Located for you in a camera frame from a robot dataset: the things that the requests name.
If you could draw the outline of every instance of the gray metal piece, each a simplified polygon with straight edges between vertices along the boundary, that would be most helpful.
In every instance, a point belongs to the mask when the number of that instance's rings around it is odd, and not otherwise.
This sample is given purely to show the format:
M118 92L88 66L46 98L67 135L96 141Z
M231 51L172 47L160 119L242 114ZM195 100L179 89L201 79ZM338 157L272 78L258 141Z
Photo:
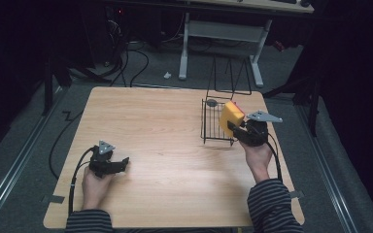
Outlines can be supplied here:
M292 198L298 198L298 199L300 199L300 198L305 197L305 194L304 194L304 192L302 190L299 190L299 191L294 190L294 191L292 191L292 192L289 193L289 196L290 196L290 199L292 199Z
M115 147L112 146L111 144L105 143L102 140L99 140L99 153L104 154L107 153L111 150L113 150Z
M63 201L65 200L65 197L63 196L56 196L56 195L45 195L41 202L44 203L44 204L49 204L50 202L52 203L58 203L58 204L62 204Z
M253 119L256 121L271 121L274 123L282 123L283 119L280 117L269 115L261 110L256 111L254 113L248 114L247 118Z

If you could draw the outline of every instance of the white desk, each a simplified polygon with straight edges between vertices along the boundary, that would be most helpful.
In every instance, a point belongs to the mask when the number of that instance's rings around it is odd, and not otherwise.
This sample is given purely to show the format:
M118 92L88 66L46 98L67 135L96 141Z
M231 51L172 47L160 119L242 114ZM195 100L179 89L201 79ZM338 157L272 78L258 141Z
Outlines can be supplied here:
M257 8L271 11L285 11L294 13L312 13L314 9L309 6L304 8L299 1L296 4L282 3L271 0L244 0L237 2L233 0L189 0L189 2L222 4L233 7ZM214 39L225 39L232 41L244 41L256 43L253 55L250 55L251 67L253 69L255 85L263 87L262 76L259 72L258 60L268 36L272 20L268 19L263 27L245 26L228 23L217 23L209 21L189 20L189 13L186 13L184 29L184 46L181 54L180 80L187 78L187 44L189 36L207 37Z

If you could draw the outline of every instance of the floor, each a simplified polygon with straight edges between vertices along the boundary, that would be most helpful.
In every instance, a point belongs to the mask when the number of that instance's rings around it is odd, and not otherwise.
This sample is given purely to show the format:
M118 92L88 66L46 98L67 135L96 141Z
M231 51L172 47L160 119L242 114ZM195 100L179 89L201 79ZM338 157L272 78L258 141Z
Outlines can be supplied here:
M246 47L250 45L233 46L237 50L248 50ZM179 81L179 41L159 49L140 42L131 43L132 51L127 57L123 56L128 65L114 86L129 86L132 82L133 86L145 88L206 89L211 75L209 68L214 54L219 51L213 46L206 47L209 46L201 42L190 45L187 79ZM264 87L258 88L251 82L252 89L264 93L284 84L301 52L302 47L281 52L265 47L259 59ZM216 58L217 67L222 70L231 59L234 74L237 74L245 56L217 54ZM103 73L108 69L99 65L94 71ZM171 74L171 78L165 79L166 73ZM224 71L217 73L223 80ZM0 144L0 232L62 232L43 225L56 186L52 173L61 171L79 124L79 113L85 108L91 89L99 85L107 84L74 78L70 88L55 88L55 105L48 116L42 116L44 89L41 87L14 120ZM227 86L228 82L220 82L220 85ZM239 85L239 88L245 89L247 85ZM324 102L321 100L319 105L317 138L305 127L308 106L294 106L291 94L280 94L265 102L270 113L285 120L285 123L274 124L274 128L295 188L305 194L300 199L306 218L305 232L373 232L372 202L339 142Z

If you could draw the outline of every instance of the gray carpet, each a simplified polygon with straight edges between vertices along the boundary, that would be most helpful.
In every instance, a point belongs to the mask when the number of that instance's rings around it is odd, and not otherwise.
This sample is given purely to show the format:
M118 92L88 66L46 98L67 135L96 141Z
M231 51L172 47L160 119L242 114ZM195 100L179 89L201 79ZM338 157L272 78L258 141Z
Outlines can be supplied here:
M204 50L205 46L202 44L191 45L191 49ZM160 49L143 44L132 44L131 48L139 48L138 51L146 54L149 59L147 69L133 81L134 86L150 84L201 89L208 86L211 65L214 61L213 52L218 50L215 47L210 47L205 52L190 52L187 80L179 81L177 76L181 48L177 43ZM265 86L264 88L256 88L253 79L251 79L252 88L266 92L285 83L301 51L301 47L283 52L278 52L270 47L264 48L259 59L259 67ZM230 57L232 57L234 74L237 74L243 56L231 55ZM217 55L217 67L220 67L220 70L217 71L218 77L220 77L219 84L224 88L228 86L228 82L223 77L224 64L227 60L227 57L221 54ZM125 81L119 77L115 86L124 86L125 83L129 85L131 78L143 69L146 62L147 58L144 55L131 51L128 65L124 70ZM102 73L106 69L99 66L96 72ZM166 72L171 73L172 78L164 79L163 76ZM63 92L65 96L59 100L32 150L31 157L0 209L0 232L62 232L62 230L46 229L43 225L48 207L46 197L52 194L56 185L56 179L49 168L51 147L65 125L69 123L65 120L66 114L63 112L70 112L70 117L76 116L84 109L91 89L99 85L106 84L95 83L87 79L74 79L72 86ZM245 89L246 85L240 82L239 88ZM11 130L0 144L0 183L17 158L28 135L41 119L43 101L44 91L41 87L29 105L14 120ZM296 107L292 105L290 94L281 94L266 99L266 105L270 113L284 119L284 123L275 123L274 127L285 153L294 186L305 194L305 197L300 199L305 216L305 232L345 232L322 180L322 174L314 155L315 151L309 141L309 132L304 129L305 122L300 118ZM79 119L67 128L54 148L52 165L56 174L59 174L62 169L78 124ZM372 202L339 142L322 100L317 121L317 133L317 140L320 142L325 158L354 217L357 230L359 232L373 232ZM251 228L244 229L244 232L251 232Z

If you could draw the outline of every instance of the wooden table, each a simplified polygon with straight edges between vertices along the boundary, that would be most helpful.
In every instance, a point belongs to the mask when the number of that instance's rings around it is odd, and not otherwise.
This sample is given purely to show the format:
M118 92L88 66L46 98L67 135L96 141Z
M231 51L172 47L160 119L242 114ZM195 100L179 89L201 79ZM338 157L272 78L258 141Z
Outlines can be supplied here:
M126 172L114 178L102 206L115 228L251 226L247 197L254 178L238 143L203 143L201 103L205 96L206 90L95 87L53 193L65 200L50 203L45 226L65 227L75 167L99 140L117 147L113 160L130 158ZM258 92L236 94L233 100L245 113L267 112ZM279 154L284 183L292 191L280 149ZM83 202L83 170L77 176L75 211ZM275 162L271 161L269 171L276 177ZM303 223L296 198L292 211Z

